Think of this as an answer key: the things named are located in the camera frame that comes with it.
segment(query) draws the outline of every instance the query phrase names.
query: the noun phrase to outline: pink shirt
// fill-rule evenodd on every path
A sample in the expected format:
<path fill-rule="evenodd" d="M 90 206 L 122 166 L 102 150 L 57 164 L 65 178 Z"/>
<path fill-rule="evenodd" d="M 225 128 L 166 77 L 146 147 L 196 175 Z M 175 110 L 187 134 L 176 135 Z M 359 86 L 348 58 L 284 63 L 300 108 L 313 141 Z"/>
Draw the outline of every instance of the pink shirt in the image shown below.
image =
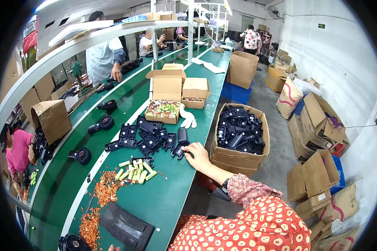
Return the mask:
<path fill-rule="evenodd" d="M 31 144 L 32 133 L 17 130 L 13 135 L 14 147 L 11 151 L 7 149 L 7 152 L 5 153 L 8 169 L 11 173 L 16 173 L 18 171 L 23 172 L 29 164 L 28 146 Z"/>
<path fill-rule="evenodd" d="M 183 35 L 184 33 L 185 33 L 185 31 L 181 27 L 177 28 L 177 35 L 179 35 L 179 34 Z"/>

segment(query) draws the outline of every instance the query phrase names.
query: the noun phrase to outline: white shirt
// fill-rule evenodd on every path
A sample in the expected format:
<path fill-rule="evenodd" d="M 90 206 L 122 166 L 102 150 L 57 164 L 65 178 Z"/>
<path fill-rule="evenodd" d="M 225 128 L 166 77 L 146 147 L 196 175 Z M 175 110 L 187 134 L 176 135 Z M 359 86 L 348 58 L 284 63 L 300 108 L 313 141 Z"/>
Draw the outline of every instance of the white shirt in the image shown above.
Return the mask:
<path fill-rule="evenodd" d="M 107 78 L 113 68 L 113 52 L 123 46 L 118 37 L 97 44 L 85 50 L 87 73 L 93 79 L 92 85 L 98 85 Z"/>
<path fill-rule="evenodd" d="M 258 48 L 258 41 L 260 40 L 260 38 L 256 34 L 257 33 L 251 29 L 247 29 L 242 34 L 240 34 L 241 37 L 244 37 L 244 48 L 253 50 Z"/>
<path fill-rule="evenodd" d="M 151 44 L 152 44 L 151 38 L 142 37 L 140 39 L 139 41 L 139 56 L 140 57 L 143 57 L 150 52 L 150 50 L 145 49 L 144 46 L 151 45 Z"/>

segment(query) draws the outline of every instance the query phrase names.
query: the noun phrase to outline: hair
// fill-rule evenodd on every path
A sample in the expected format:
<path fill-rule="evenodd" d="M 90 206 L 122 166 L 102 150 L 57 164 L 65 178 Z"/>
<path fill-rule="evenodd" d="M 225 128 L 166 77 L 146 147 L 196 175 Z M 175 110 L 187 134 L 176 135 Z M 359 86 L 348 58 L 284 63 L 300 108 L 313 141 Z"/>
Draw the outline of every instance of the hair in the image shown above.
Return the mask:
<path fill-rule="evenodd" d="M 99 20 L 102 20 L 105 18 L 105 15 L 103 14 L 102 11 L 95 11 L 89 16 L 88 22 L 95 21 L 95 19 L 99 18 Z"/>
<path fill-rule="evenodd" d="M 10 135 L 13 135 L 13 133 L 14 133 L 14 131 L 11 128 L 11 126 L 9 124 L 5 123 L 3 129 L 1 130 L 1 133 L 0 133 L 0 144 L 2 146 L 4 146 L 4 148 L 5 148 L 6 144 L 7 144 L 7 132 Z"/>

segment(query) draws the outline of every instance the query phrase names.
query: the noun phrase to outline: small white sticker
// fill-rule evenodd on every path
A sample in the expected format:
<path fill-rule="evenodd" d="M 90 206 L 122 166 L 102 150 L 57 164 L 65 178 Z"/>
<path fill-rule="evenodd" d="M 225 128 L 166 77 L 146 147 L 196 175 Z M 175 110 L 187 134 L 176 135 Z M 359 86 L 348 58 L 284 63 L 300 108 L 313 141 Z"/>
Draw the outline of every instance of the small white sticker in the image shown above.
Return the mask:
<path fill-rule="evenodd" d="M 317 198 L 318 198 L 318 201 L 325 199 L 325 193 L 320 194 L 319 196 L 317 196 Z"/>

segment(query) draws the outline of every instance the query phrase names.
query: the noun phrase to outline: white shelf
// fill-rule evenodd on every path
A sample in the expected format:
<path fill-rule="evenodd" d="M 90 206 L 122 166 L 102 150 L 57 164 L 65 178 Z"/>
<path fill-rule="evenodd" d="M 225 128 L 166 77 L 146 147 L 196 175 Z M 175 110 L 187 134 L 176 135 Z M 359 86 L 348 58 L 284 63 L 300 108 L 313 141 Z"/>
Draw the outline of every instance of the white shelf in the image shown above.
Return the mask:
<path fill-rule="evenodd" d="M 118 24 L 113 27 L 104 28 L 92 32 L 75 40 L 65 43 L 61 47 L 53 50 L 45 57 L 36 62 L 29 68 L 18 81 L 0 104 L 0 132 L 8 116 L 14 107 L 20 102 L 22 97 L 37 83 L 43 76 L 53 70 L 56 66 L 63 63 L 72 56 L 84 51 L 99 43 L 108 41 L 112 38 L 123 35 L 145 31 L 147 28 L 169 28 L 178 26 L 188 26 L 188 21 L 178 20 L 146 20 L 133 23 Z M 217 28 L 216 25 L 193 23 L 195 27 Z"/>

